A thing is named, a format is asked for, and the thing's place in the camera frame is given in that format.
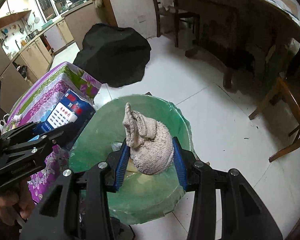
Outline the person left hand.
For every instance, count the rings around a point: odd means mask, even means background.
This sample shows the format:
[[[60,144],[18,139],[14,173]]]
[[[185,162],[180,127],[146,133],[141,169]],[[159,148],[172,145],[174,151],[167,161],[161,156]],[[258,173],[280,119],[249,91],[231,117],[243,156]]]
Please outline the person left hand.
[[[28,181],[30,177],[20,182],[20,193],[14,191],[7,191],[0,193],[0,219],[3,223],[13,226],[17,219],[17,212],[14,205],[19,206],[19,213],[22,219],[28,219],[35,208],[32,195],[29,190]]]

